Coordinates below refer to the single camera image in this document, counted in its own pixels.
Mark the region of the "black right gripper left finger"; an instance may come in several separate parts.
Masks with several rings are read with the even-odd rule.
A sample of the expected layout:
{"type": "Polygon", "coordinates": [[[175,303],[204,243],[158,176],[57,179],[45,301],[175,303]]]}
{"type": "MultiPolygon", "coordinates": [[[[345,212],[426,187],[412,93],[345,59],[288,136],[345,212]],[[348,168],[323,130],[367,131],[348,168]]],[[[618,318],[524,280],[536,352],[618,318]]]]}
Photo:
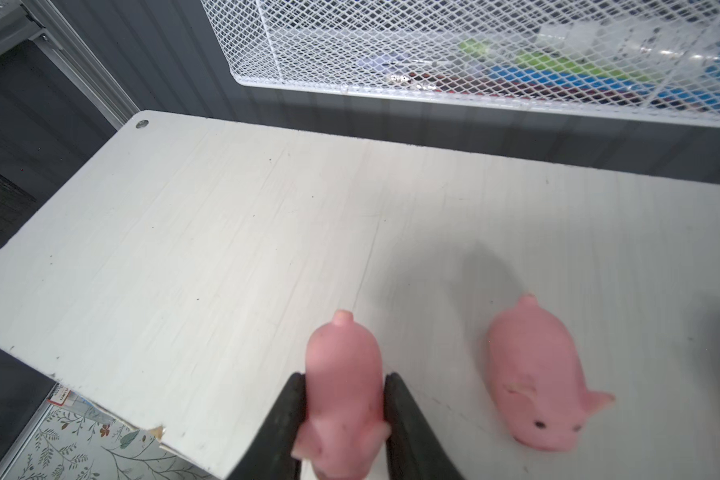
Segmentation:
{"type": "Polygon", "coordinates": [[[227,479],[300,479],[302,461],[295,459],[291,452],[305,417],[305,375],[293,373],[227,479]]]}

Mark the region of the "pink pig toy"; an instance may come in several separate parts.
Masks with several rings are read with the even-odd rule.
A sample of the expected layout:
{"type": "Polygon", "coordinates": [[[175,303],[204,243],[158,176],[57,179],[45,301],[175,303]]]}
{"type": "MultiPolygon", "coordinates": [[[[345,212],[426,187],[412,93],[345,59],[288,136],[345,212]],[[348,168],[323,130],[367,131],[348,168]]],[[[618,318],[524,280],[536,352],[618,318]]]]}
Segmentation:
{"type": "Polygon", "coordinates": [[[511,436],[541,451],[573,450],[591,417],[615,402],[588,388],[572,335],[532,294],[491,321],[484,377],[511,436]]]}
{"type": "Polygon", "coordinates": [[[364,479],[391,434],[384,419],[382,355],[375,336],[338,310],[310,336],[306,416],[291,456],[319,479],[364,479]]]}

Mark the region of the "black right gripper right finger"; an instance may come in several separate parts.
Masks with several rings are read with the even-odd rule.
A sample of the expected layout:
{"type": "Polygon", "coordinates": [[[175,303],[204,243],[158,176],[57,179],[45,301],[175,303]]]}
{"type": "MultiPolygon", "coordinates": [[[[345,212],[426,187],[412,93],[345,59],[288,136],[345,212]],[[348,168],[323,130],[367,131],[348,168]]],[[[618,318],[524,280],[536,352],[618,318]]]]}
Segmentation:
{"type": "Polygon", "coordinates": [[[386,441],[390,479],[463,479],[398,373],[385,378],[384,418],[392,428],[386,441]]]}

